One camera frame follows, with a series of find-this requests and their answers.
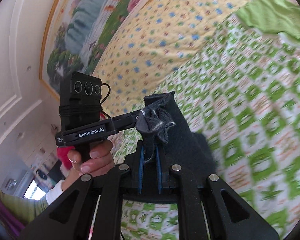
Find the left forearm green sleeve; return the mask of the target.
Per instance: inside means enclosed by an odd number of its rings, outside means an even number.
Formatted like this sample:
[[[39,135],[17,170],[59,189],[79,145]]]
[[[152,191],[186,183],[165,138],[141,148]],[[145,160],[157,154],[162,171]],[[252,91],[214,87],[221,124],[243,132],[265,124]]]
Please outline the left forearm green sleeve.
[[[59,181],[40,200],[12,196],[0,191],[0,225],[12,239],[17,239],[25,226],[63,193],[63,182]]]

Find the person's left hand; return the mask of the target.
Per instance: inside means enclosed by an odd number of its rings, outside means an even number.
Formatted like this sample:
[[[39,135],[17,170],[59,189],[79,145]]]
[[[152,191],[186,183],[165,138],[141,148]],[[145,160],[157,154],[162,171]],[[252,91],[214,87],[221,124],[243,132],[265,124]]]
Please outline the person's left hand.
[[[98,142],[90,149],[90,159],[82,161],[81,154],[76,150],[70,150],[68,158],[72,169],[68,177],[62,182],[62,191],[68,189],[81,175],[90,174],[92,177],[102,176],[108,173],[114,166],[111,154],[113,143],[110,140]]]

